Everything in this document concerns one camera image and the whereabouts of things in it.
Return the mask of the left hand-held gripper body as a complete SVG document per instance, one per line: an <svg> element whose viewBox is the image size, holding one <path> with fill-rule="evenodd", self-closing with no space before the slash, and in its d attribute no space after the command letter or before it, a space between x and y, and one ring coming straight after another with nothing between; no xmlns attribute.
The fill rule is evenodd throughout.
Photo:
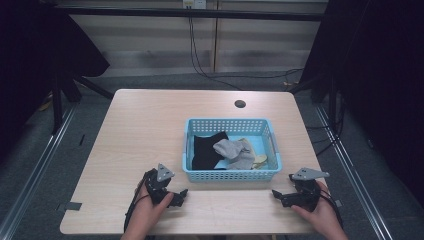
<svg viewBox="0 0 424 240"><path fill-rule="evenodd" d="M145 173L145 186L154 204L159 204L168 194L166 187L175 173L162 163Z"/></svg>

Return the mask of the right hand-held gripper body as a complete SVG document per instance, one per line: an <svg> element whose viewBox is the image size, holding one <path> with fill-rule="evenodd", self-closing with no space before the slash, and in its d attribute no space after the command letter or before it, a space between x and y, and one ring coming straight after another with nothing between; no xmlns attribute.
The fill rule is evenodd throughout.
<svg viewBox="0 0 424 240"><path fill-rule="evenodd" d="M296 205L305 207L310 212L314 211L321 192L317 179L329 176L328 172L306 167L299 169L294 174L290 174L289 178L294 183L297 192L289 198L289 206Z"/></svg>

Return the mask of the pale yellow sock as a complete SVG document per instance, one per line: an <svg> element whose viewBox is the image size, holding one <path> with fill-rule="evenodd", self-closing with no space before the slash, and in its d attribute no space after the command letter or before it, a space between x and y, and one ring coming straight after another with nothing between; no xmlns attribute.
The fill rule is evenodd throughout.
<svg viewBox="0 0 424 240"><path fill-rule="evenodd" d="M249 148L250 153L254 157L254 161L252 164L253 169L260 169L267 161L268 157L266 154L257 154L253 145L246 138L241 138L240 142L242 142L245 146Z"/></svg>

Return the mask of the blue plastic basket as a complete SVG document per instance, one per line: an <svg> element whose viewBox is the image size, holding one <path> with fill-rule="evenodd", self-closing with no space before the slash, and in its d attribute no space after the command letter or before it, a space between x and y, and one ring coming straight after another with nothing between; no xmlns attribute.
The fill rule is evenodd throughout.
<svg viewBox="0 0 424 240"><path fill-rule="evenodd" d="M190 118L185 125L182 168L191 182L270 181L282 170L272 124L258 118ZM222 139L246 140L257 156L258 167L229 169L230 160L213 146Z"/></svg>

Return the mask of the black sock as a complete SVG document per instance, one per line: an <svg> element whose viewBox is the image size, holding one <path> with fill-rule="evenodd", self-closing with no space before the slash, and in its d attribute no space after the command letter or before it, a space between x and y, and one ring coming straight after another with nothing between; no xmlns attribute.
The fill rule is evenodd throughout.
<svg viewBox="0 0 424 240"><path fill-rule="evenodd" d="M225 132L219 132L210 137L194 137L193 170L213 170L224 157L216 152L214 145L221 140L227 140Z"/></svg>

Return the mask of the grey sock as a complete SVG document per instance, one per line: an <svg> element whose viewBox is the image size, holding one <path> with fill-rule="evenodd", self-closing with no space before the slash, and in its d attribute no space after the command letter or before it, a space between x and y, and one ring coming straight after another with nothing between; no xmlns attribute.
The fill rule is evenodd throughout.
<svg viewBox="0 0 424 240"><path fill-rule="evenodd" d="M226 170L250 170L253 168L255 155L246 141L222 139L213 145L217 154L226 161Z"/></svg>

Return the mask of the person's left hand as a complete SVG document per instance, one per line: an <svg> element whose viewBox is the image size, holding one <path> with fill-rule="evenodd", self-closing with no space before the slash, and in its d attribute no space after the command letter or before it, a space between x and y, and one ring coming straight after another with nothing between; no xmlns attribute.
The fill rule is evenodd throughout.
<svg viewBox="0 0 424 240"><path fill-rule="evenodd" d="M148 235L150 230L158 223L172 198L173 193L168 193L159 204L154 205L146 187L143 186L126 231L144 232Z"/></svg>

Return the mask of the person's right hand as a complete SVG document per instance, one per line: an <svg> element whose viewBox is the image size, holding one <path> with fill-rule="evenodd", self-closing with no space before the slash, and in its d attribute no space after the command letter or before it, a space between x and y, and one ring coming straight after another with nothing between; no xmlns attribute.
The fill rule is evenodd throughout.
<svg viewBox="0 0 424 240"><path fill-rule="evenodd" d="M326 230L342 229L335 210L324 198L319 199L318 204L313 212L309 212L308 210L305 210L296 205L291 206L291 209L304 220L308 221L321 235L322 232Z"/></svg>

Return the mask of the grey tape strip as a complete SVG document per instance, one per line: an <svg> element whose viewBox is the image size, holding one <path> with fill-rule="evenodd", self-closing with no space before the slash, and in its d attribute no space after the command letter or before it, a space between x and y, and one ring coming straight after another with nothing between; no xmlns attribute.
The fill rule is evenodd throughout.
<svg viewBox="0 0 424 240"><path fill-rule="evenodd" d="M68 210L70 211L79 211L82 204L78 202L66 202L61 203L57 206L56 210L60 212L66 212Z"/></svg>

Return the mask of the black metal stand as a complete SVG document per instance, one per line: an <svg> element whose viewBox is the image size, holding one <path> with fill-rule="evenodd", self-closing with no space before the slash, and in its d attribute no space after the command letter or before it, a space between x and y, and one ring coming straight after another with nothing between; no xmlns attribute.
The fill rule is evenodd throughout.
<svg viewBox="0 0 424 240"><path fill-rule="evenodd" d="M313 103L321 104L325 98L328 98L328 126L331 130L335 130L337 87L333 75L320 73L310 78L301 79L295 87L289 90L289 93L296 94L304 90L311 91Z"/></svg>
<svg viewBox="0 0 424 240"><path fill-rule="evenodd" d="M55 135L63 125L62 117L62 94L71 103L79 102L82 98L80 91L77 88L77 84L81 84L88 89L100 94L106 99L112 99L114 94L106 89L98 86L92 81L88 80L83 76L79 76L71 73L55 74L52 78L52 97L53 97L53 130L52 134Z"/></svg>

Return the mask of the black curtain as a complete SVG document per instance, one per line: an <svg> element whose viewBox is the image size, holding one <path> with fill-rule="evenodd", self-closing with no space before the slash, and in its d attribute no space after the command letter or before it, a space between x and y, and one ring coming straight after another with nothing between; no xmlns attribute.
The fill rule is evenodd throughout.
<svg viewBox="0 0 424 240"><path fill-rule="evenodd" d="M64 11L41 0L0 0L0 164L57 75L97 77L109 67Z"/></svg>
<svg viewBox="0 0 424 240"><path fill-rule="evenodd" d="M424 0L328 0L300 82L335 86L424 207Z"/></svg>

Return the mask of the black horizontal bar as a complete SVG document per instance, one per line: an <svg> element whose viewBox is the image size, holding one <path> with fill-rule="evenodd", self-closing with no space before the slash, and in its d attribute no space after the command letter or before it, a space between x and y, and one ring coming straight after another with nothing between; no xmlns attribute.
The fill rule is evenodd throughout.
<svg viewBox="0 0 424 240"><path fill-rule="evenodd" d="M199 10L170 8L121 8L106 6L54 5L53 10L71 15L181 17L210 19L255 19L320 22L329 15L318 13L259 12L234 10Z"/></svg>

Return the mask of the aluminium floor rail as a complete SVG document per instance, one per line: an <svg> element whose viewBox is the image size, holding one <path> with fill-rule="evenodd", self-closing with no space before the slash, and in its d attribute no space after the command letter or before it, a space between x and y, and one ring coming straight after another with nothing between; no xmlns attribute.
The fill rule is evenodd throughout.
<svg viewBox="0 0 424 240"><path fill-rule="evenodd" d="M15 203L5 216L4 221L0 225L0 240L12 240L16 229L19 226L30 201L38 188L41 179L43 178L51 160L53 159L56 150L62 142L63 136L65 135L69 124L71 123L78 103L73 103L62 115L61 120L63 121L62 126L57 130L55 134L49 136L49 141L44 148L41 156L38 158L37 164L31 172L29 179L26 181L23 189L21 190Z"/></svg>
<svg viewBox="0 0 424 240"><path fill-rule="evenodd" d="M316 107L317 115L324 126L327 136L330 139L331 146L335 150L336 155L355 191L356 196L367 216L377 238L379 240L394 240L389 228L372 200L368 190L366 189L355 165L353 164L343 142L334 130L330 128L330 118L322 105Z"/></svg>

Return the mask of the white wall socket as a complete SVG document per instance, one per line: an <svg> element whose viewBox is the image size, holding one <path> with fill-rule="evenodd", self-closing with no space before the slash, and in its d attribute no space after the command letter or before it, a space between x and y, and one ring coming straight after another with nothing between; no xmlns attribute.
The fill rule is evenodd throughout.
<svg viewBox="0 0 424 240"><path fill-rule="evenodd" d="M205 10L207 8L206 0L182 0L184 9L199 9Z"/></svg>

